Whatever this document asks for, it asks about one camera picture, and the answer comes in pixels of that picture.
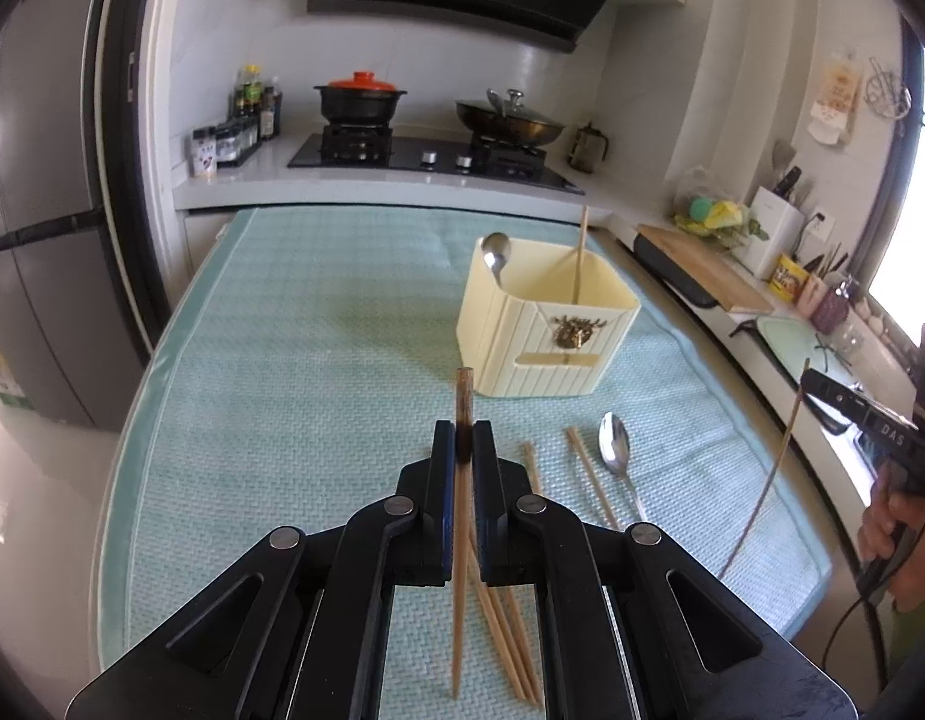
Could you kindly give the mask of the light green lidded pan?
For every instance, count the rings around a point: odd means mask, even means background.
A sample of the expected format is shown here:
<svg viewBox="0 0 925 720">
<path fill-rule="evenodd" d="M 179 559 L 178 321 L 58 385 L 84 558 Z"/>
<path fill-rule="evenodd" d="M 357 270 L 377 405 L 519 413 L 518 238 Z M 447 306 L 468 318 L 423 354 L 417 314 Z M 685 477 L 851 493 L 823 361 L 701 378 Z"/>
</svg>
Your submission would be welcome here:
<svg viewBox="0 0 925 720">
<path fill-rule="evenodd" d="M 861 382 L 845 361 L 822 340 L 810 323 L 786 317 L 759 316 L 739 323 L 729 336 L 736 337 L 739 333 L 749 335 L 757 343 L 791 388 L 798 385 L 804 361 L 810 362 L 810 369 L 822 372 L 845 387 L 853 390 L 861 388 Z"/>
</svg>

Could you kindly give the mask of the black wok with glass lid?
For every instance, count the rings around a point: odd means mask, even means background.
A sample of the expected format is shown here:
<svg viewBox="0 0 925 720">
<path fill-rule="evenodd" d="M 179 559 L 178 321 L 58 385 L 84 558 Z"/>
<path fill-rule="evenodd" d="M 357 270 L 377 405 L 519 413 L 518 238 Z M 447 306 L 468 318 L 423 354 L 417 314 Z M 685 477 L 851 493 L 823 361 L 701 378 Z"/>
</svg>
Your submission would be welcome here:
<svg viewBox="0 0 925 720">
<path fill-rule="evenodd" d="M 488 88 L 482 99 L 458 101 L 456 114 L 476 137 L 521 148 L 540 148 L 554 143 L 565 125 L 539 114 L 522 102 L 521 89 L 500 94 Z"/>
</svg>

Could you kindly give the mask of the black pot with red lid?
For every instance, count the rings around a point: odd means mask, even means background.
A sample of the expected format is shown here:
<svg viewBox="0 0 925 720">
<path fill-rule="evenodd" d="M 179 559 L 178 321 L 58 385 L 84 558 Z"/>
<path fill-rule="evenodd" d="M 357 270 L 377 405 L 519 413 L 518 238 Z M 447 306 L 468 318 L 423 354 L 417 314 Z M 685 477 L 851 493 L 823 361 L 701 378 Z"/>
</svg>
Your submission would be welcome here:
<svg viewBox="0 0 925 720">
<path fill-rule="evenodd" d="M 373 71 L 354 71 L 350 78 L 316 86 L 321 115 L 339 127 L 386 127 L 406 92 L 381 82 Z"/>
</svg>

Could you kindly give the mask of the wooden cutting board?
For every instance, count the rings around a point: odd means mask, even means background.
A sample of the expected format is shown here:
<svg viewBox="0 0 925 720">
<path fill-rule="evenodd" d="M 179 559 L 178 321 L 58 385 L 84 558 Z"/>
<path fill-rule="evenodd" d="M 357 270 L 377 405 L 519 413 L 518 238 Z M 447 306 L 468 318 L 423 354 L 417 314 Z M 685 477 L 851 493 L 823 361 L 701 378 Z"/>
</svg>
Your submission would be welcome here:
<svg viewBox="0 0 925 720">
<path fill-rule="evenodd" d="M 764 314 L 773 312 L 773 305 L 764 294 L 753 288 L 721 255 L 687 232 L 666 227 L 640 224 L 638 234 L 661 250 L 687 277 L 731 314 Z"/>
</svg>

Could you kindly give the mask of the yellow cup container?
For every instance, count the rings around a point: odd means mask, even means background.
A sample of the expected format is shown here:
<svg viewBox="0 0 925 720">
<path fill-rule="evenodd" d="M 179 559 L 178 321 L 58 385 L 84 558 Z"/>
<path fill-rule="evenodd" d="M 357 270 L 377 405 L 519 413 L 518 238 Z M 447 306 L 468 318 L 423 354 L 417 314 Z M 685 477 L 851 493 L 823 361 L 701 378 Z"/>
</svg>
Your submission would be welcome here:
<svg viewBox="0 0 925 720">
<path fill-rule="evenodd" d="M 809 273 L 799 263 L 782 254 L 771 273 L 768 289 L 782 301 L 794 304 L 801 296 L 807 278 Z"/>
</svg>

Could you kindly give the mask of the steel spoon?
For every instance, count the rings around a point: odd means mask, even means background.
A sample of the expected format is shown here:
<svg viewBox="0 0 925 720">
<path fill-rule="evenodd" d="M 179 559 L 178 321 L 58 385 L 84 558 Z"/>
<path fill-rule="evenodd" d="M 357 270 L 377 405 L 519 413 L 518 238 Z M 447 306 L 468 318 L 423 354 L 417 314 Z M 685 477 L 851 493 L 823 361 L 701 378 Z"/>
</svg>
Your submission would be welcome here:
<svg viewBox="0 0 925 720">
<path fill-rule="evenodd" d="M 622 419 L 612 411 L 604 413 L 601 421 L 599 421 L 597 442 L 599 442 L 602 465 L 606 466 L 609 472 L 622 481 L 623 486 L 629 491 L 630 500 L 635 509 L 635 514 L 638 515 L 638 520 L 645 522 L 645 505 L 641 502 L 629 473 L 630 457 L 632 456 L 630 454 L 629 433 L 627 433 Z"/>
<path fill-rule="evenodd" d="M 480 244 L 482 260 L 492 273 L 495 283 L 501 284 L 501 272 L 511 259 L 511 239 L 505 232 L 490 232 Z"/>
</svg>

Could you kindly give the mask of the cream utensil holder box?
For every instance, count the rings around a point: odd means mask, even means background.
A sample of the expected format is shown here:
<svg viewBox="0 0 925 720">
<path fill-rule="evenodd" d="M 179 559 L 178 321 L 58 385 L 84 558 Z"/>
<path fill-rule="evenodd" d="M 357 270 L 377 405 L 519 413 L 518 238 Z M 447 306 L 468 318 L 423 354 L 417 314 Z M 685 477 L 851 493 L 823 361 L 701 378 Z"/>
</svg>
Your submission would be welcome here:
<svg viewBox="0 0 925 720">
<path fill-rule="evenodd" d="M 573 305 L 575 254 L 573 245 L 515 239 L 497 284 L 474 247 L 456 340 L 477 394 L 581 397 L 596 390 L 641 302 L 607 260 L 586 252 Z"/>
</svg>

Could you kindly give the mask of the hanging yellow paper bag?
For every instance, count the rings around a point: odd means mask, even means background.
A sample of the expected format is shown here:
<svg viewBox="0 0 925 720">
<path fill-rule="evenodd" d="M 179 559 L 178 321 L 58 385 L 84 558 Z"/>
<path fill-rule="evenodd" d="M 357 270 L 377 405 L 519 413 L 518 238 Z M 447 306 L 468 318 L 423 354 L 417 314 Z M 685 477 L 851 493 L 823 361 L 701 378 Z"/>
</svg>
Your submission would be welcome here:
<svg viewBox="0 0 925 720">
<path fill-rule="evenodd" d="M 833 52 L 822 68 L 809 109 L 807 132 L 817 143 L 837 146 L 846 140 L 860 84 L 861 66 L 855 55 Z"/>
</svg>

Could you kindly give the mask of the purple cup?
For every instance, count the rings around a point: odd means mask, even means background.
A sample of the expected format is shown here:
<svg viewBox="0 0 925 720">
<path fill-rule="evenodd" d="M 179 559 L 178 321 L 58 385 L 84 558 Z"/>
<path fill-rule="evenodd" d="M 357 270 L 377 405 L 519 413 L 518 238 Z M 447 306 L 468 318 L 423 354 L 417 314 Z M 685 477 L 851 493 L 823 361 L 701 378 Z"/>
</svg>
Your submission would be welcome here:
<svg viewBox="0 0 925 720">
<path fill-rule="evenodd" d="M 830 288 L 810 316 L 810 323 L 815 330 L 821 335 L 832 335 L 833 330 L 848 317 L 851 305 L 849 298 L 851 294 L 843 284 Z"/>
</svg>

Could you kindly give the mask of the grey refrigerator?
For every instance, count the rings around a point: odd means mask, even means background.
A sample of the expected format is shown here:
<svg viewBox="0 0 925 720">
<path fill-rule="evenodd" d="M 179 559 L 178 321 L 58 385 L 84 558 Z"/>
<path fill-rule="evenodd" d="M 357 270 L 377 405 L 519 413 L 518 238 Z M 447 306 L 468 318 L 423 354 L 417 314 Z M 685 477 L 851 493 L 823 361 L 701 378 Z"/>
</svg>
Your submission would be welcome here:
<svg viewBox="0 0 925 720">
<path fill-rule="evenodd" d="M 115 433 L 143 372 L 95 164 L 103 0 L 20 0 L 0 31 L 0 351 L 41 416 Z"/>
</svg>

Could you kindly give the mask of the white knife block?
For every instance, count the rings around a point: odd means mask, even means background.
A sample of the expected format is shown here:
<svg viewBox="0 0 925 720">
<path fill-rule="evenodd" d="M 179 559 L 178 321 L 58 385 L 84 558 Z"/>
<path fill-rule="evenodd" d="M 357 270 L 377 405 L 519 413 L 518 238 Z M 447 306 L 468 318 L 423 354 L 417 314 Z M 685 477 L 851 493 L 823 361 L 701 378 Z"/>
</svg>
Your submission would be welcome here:
<svg viewBox="0 0 925 720">
<path fill-rule="evenodd" d="M 732 256 L 757 280 L 768 281 L 778 259 L 793 252 L 805 224 L 803 211 L 760 187 L 750 202 L 744 236 Z"/>
</svg>

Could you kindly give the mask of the french press coffee maker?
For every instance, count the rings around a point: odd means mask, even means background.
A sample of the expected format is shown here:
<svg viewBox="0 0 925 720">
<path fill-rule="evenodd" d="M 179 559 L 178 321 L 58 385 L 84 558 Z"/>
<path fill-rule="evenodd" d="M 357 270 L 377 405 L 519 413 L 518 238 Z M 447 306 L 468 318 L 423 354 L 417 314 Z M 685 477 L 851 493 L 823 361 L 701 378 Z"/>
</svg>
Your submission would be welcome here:
<svg viewBox="0 0 925 720">
<path fill-rule="evenodd" d="M 593 122 L 578 127 L 567 154 L 567 164 L 583 174 L 594 174 L 607 160 L 611 140 Z"/>
</svg>

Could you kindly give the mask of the spice jar rack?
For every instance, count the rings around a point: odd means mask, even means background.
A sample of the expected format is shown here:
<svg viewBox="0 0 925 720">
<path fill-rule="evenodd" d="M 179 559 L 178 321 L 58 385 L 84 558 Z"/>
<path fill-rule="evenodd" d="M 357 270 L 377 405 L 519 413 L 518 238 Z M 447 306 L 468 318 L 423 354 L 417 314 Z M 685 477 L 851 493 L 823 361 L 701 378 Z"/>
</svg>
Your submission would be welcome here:
<svg viewBox="0 0 925 720">
<path fill-rule="evenodd" d="M 215 129 L 215 161 L 218 169 L 239 167 L 259 148 L 256 115 L 230 119 Z"/>
</svg>

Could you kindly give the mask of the black tray under board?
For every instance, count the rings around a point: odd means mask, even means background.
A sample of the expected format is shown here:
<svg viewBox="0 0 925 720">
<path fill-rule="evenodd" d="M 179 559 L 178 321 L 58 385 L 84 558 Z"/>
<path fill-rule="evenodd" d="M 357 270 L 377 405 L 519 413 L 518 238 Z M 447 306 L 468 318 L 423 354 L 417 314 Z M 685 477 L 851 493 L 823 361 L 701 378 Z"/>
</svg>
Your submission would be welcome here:
<svg viewBox="0 0 925 720">
<path fill-rule="evenodd" d="M 718 301 L 702 284 L 697 283 L 687 271 L 682 270 L 669 255 L 664 254 L 663 250 L 648 241 L 643 234 L 638 234 L 635 238 L 633 255 L 653 277 L 666 281 L 689 304 L 700 309 L 713 309 L 718 305 Z"/>
</svg>

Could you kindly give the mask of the green yellow sponges in bag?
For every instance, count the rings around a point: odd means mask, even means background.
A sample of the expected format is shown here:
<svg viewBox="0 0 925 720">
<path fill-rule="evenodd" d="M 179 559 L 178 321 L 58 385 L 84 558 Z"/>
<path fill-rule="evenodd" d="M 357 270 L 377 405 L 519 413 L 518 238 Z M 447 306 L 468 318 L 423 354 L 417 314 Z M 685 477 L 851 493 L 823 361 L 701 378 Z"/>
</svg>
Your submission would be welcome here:
<svg viewBox="0 0 925 720">
<path fill-rule="evenodd" d="M 728 250 L 768 239 L 753 211 L 725 192 L 702 166 L 684 172 L 675 184 L 672 222 L 680 231 Z"/>
</svg>

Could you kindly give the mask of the wooden chopstick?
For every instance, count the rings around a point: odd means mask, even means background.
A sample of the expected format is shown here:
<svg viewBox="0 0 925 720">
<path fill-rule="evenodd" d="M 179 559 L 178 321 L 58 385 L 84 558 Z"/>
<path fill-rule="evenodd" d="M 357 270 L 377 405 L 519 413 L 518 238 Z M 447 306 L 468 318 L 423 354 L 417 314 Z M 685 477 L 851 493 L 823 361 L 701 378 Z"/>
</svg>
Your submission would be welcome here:
<svg viewBox="0 0 925 720">
<path fill-rule="evenodd" d="M 540 484 L 539 466 L 537 466 L 536 447 L 534 447 L 531 440 L 528 440 L 521 444 L 521 452 L 522 465 L 526 468 L 527 476 L 529 476 L 531 491 L 534 494 L 540 494 L 542 493 L 542 484 Z"/>
<path fill-rule="evenodd" d="M 515 663 L 522 687 L 526 691 L 527 700 L 536 709 L 540 709 L 542 707 L 542 691 L 540 690 L 539 679 L 537 679 L 534 671 L 534 661 L 531 652 L 529 652 L 526 626 L 522 622 L 518 600 L 516 600 L 515 592 L 511 587 L 501 587 L 500 598 L 511 637 L 515 642 Z"/>
<path fill-rule="evenodd" d="M 588 452 L 586 445 L 584 445 L 581 434 L 575 426 L 567 427 L 567 429 L 565 429 L 565 434 L 567 434 L 568 442 L 570 442 L 570 445 L 572 445 L 573 452 L 575 452 L 578 460 L 583 463 L 584 473 L 586 473 L 586 478 L 588 478 L 588 481 L 590 481 L 591 488 L 593 488 L 597 502 L 599 502 L 602 515 L 604 515 L 604 518 L 606 518 L 607 525 L 618 532 L 618 530 L 620 530 L 620 525 L 618 525 L 618 520 L 614 514 L 614 509 L 612 508 L 609 499 L 607 499 L 606 493 L 604 493 L 602 484 L 599 483 L 599 478 L 597 477 L 596 470 L 594 469 L 593 460 L 591 460 L 590 452 Z"/>
<path fill-rule="evenodd" d="M 583 206 L 579 218 L 578 242 L 576 243 L 575 270 L 573 270 L 572 304 L 578 305 L 581 298 L 581 278 L 583 278 L 584 257 L 586 257 L 586 239 L 588 239 L 588 220 L 590 207 Z"/>
<path fill-rule="evenodd" d="M 788 421 L 786 422 L 785 431 L 783 431 L 782 442 L 778 445 L 778 450 L 776 450 L 775 458 L 773 459 L 773 465 L 771 465 L 770 472 L 768 472 L 767 477 L 765 478 L 764 484 L 762 484 L 762 489 L 760 489 L 759 496 L 755 499 L 755 502 L 750 509 L 750 514 L 747 517 L 746 523 L 744 523 L 744 528 L 742 528 L 741 535 L 736 539 L 736 543 L 732 546 L 732 550 L 729 551 L 729 556 L 726 557 L 725 564 L 721 566 L 718 572 L 719 580 L 725 580 L 726 574 L 731 569 L 732 564 L 736 561 L 736 557 L 741 553 L 742 546 L 746 543 L 747 537 L 752 532 L 753 525 L 757 522 L 759 518 L 760 511 L 764 507 L 765 500 L 767 500 L 768 495 L 770 494 L 773 484 L 775 484 L 775 479 L 780 473 L 780 468 L 782 468 L 783 461 L 785 461 L 786 456 L 788 455 L 789 443 L 793 437 L 794 426 L 796 426 L 796 421 L 798 421 L 799 411 L 801 411 L 801 406 L 803 406 L 804 401 L 804 385 L 803 385 L 803 376 L 809 371 L 810 359 L 806 358 L 803 362 L 803 369 L 801 369 L 801 375 L 799 376 L 798 385 L 796 385 L 796 394 L 794 394 L 793 406 L 789 410 Z"/>
<path fill-rule="evenodd" d="M 451 697 L 461 694 L 464 655 L 464 606 L 467 582 L 467 541 L 471 511 L 472 403 L 474 372 L 461 367 L 456 372 L 456 419 L 454 419 L 453 500 L 453 652 L 451 652 Z"/>
<path fill-rule="evenodd" d="M 529 706 L 534 706 L 534 695 L 531 689 L 531 683 L 529 683 L 529 678 L 524 674 L 521 655 L 518 653 L 515 637 L 513 637 L 510 624 L 508 624 L 508 619 L 506 619 L 505 611 L 503 611 L 503 605 L 501 604 L 500 598 L 498 598 L 497 590 L 492 589 L 492 587 L 487 587 L 487 585 L 482 582 L 482 578 L 480 578 L 479 561 L 477 561 L 476 546 L 474 546 L 474 543 L 469 543 L 469 556 L 467 556 L 467 562 L 469 562 L 469 569 L 471 569 L 472 574 L 474 574 L 474 587 L 476 587 L 477 600 L 479 600 L 479 605 L 482 608 L 483 617 L 485 617 L 485 621 L 487 621 L 488 633 L 490 634 L 490 639 L 494 642 L 501 669 L 505 673 L 506 678 L 508 678 L 508 681 L 510 681 L 511 688 L 513 688 L 516 697 L 522 700 L 522 702 L 529 704 Z"/>
</svg>

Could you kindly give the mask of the white spice jar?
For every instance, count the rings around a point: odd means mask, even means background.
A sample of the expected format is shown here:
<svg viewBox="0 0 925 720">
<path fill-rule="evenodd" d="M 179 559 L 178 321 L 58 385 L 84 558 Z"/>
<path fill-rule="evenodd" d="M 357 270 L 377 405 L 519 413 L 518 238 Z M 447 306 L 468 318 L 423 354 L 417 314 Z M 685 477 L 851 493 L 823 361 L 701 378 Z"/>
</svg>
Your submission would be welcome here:
<svg viewBox="0 0 925 720">
<path fill-rule="evenodd" d="M 214 127 L 197 127 L 189 135 L 189 166 L 197 179 L 209 179 L 217 172 Z"/>
</svg>

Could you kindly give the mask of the pink cup with utensils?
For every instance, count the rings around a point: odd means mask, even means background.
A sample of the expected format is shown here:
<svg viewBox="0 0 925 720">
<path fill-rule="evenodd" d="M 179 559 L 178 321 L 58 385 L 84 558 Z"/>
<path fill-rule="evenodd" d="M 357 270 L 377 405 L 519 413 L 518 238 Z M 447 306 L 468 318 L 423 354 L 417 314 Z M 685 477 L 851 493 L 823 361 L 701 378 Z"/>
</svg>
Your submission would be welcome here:
<svg viewBox="0 0 925 720">
<path fill-rule="evenodd" d="M 799 316 L 810 319 L 827 293 L 828 286 L 825 281 L 817 277 L 815 273 L 810 273 L 803 284 L 803 288 L 799 291 L 798 299 L 794 303 L 796 312 L 798 312 Z"/>
</svg>

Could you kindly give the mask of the dark sauce bottles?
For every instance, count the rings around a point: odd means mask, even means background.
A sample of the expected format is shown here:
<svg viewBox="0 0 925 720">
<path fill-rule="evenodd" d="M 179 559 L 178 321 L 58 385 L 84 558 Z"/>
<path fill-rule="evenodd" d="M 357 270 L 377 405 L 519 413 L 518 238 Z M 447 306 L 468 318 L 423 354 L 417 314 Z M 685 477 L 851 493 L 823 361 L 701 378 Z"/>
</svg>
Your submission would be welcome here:
<svg viewBox="0 0 925 720">
<path fill-rule="evenodd" d="M 233 90 L 233 114 L 253 117 L 257 125 L 257 140 L 268 142 L 282 133 L 282 101 L 284 94 L 279 78 L 264 78 L 261 67 L 245 65 L 236 75 Z"/>
</svg>

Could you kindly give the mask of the black gas stove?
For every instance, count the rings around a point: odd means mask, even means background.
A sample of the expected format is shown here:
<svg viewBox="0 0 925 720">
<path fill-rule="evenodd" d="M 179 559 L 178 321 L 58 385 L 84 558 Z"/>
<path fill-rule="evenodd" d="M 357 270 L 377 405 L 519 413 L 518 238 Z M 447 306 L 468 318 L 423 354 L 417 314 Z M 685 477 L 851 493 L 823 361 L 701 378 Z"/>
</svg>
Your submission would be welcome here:
<svg viewBox="0 0 925 720">
<path fill-rule="evenodd" d="M 472 135 L 467 142 L 440 138 L 396 137 L 388 127 L 326 125 L 313 133 L 289 161 L 290 169 L 358 167 L 389 171 L 433 172 L 482 177 L 583 195 L 584 190 L 545 164 L 535 146 L 507 145 Z"/>
</svg>

